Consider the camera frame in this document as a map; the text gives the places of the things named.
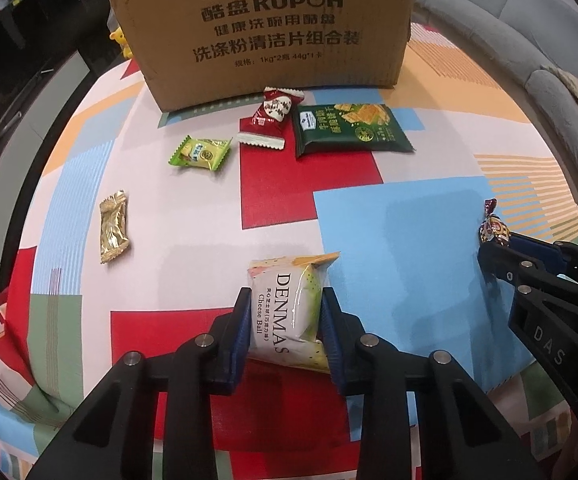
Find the snack package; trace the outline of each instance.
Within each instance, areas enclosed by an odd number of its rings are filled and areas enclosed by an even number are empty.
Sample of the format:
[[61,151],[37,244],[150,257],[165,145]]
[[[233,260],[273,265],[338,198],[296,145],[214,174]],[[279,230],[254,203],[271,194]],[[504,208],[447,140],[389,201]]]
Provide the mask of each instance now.
[[229,140],[192,139],[186,136],[169,159],[172,166],[195,166],[216,171],[229,151]]
[[265,100],[252,117],[240,120],[238,140],[243,144],[281,150],[285,147],[282,122],[292,105],[301,103],[304,92],[289,88],[265,88]]
[[296,157],[314,152],[414,151],[385,105],[297,106],[292,120]]
[[127,195],[121,189],[100,203],[100,263],[105,264],[129,247],[126,235]]
[[494,240],[497,244],[508,246],[509,237],[511,236],[509,228],[498,215],[493,214],[497,203],[498,201],[495,198],[485,200],[485,221],[480,224],[479,229],[480,243],[483,244]]
[[249,356],[283,366],[328,372],[317,339],[327,268],[340,253],[252,262]]

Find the denmas cheese ball package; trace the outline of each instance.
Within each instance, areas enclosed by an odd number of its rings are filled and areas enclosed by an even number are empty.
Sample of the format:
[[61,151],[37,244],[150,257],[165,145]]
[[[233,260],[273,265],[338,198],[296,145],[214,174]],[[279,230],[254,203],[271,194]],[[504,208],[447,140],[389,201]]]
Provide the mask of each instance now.
[[317,339],[322,287],[339,253],[252,262],[249,356],[283,366],[328,372]]

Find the yellow toy figure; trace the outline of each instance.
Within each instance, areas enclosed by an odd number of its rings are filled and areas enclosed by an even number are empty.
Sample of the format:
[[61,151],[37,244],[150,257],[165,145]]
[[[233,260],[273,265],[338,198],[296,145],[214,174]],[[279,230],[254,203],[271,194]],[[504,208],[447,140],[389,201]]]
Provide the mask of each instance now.
[[118,45],[122,48],[122,55],[125,59],[133,58],[133,53],[131,52],[131,47],[129,47],[129,43],[124,38],[124,34],[122,33],[122,29],[120,27],[116,28],[110,35],[109,38],[111,40],[115,40],[118,42]]

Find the blue rectangle pattern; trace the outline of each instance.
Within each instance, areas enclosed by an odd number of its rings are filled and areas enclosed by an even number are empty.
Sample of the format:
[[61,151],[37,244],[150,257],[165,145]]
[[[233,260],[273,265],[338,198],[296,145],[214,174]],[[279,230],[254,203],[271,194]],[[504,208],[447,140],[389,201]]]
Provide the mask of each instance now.
[[398,124],[404,132],[420,132],[425,129],[418,114],[413,108],[391,108]]
[[313,90],[317,105],[335,105],[342,103],[384,105],[383,96],[373,87],[336,87]]
[[135,97],[129,97],[88,118],[82,124],[82,129],[69,150],[67,160],[71,160],[91,148],[107,144],[110,140],[115,140],[120,134],[124,120],[134,101]]
[[49,294],[51,270],[60,271],[60,294],[80,293],[86,233],[114,141],[69,159],[53,191],[35,252],[32,294]]
[[511,285],[477,262],[492,196],[480,176],[314,193],[324,249],[341,251],[329,276],[342,309],[401,351],[447,350],[485,390],[532,360],[508,328]]

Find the cardboard box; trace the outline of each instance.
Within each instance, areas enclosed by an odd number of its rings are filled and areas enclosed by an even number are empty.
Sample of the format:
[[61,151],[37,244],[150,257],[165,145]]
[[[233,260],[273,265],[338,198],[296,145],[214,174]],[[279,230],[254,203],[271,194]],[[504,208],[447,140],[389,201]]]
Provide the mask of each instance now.
[[413,0],[110,0],[163,111],[265,86],[390,86]]

